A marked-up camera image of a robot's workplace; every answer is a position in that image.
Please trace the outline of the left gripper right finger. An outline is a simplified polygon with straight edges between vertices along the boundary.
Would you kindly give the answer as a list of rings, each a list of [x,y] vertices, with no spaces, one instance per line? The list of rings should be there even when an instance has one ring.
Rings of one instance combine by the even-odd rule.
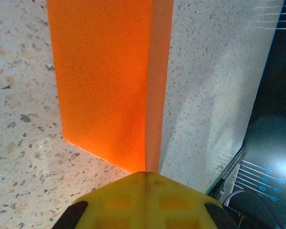
[[[145,173],[146,229],[236,229],[223,205],[157,173]]]

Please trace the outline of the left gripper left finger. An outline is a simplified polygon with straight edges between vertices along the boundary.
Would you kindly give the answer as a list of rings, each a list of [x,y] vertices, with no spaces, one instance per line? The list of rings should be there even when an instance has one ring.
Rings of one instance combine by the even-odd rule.
[[[146,172],[93,190],[66,208],[54,229],[146,228]]]

